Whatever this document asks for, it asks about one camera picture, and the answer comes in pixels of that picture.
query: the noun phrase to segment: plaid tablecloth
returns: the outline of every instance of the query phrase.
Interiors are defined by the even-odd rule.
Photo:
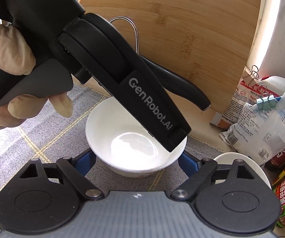
[[[74,102],[71,118],[61,117],[47,102],[37,117],[20,127],[0,130],[0,190],[31,158],[50,163],[63,156],[77,156],[89,147],[85,137],[87,117],[108,96],[78,84],[68,95]],[[191,136],[186,150],[200,159],[223,153]],[[172,190],[187,178],[177,162],[151,176],[133,179],[115,174],[99,159],[86,177],[105,193],[110,189]]]

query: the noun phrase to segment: cutting board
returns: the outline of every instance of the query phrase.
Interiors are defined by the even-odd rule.
[[[140,54],[187,78],[223,113],[231,101],[254,38],[261,0],[81,0],[107,20],[130,18]],[[113,22],[135,45],[131,25]]]

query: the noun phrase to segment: latex glove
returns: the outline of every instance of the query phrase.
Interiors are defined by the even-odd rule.
[[[36,59],[21,33],[13,26],[0,24],[0,69],[13,75],[28,75],[35,64]],[[45,98],[25,94],[0,107],[0,129],[19,126],[37,116],[48,99],[60,115],[72,116],[73,104],[67,93]]]

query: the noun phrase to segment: silver bolt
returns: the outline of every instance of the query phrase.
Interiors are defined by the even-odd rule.
[[[100,190],[91,189],[91,190],[87,190],[85,194],[86,194],[86,196],[89,196],[91,198],[96,198],[96,197],[100,196],[102,194],[102,192]]]
[[[174,196],[175,198],[185,198],[189,195],[189,193],[185,190],[175,190],[172,192],[172,196]]]

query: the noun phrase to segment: white bowl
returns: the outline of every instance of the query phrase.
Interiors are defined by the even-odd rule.
[[[221,165],[232,165],[235,159],[242,159],[244,160],[255,172],[259,175],[259,177],[268,185],[268,187],[271,189],[270,182],[265,174],[265,172],[260,168],[260,166],[249,157],[242,155],[240,153],[236,152],[228,152],[221,154],[214,158],[214,160]],[[216,184],[222,183],[225,180],[217,180],[215,181]]]
[[[126,177],[144,177],[176,161],[186,138],[170,153],[114,98],[98,104],[86,122],[86,139],[107,166]]]

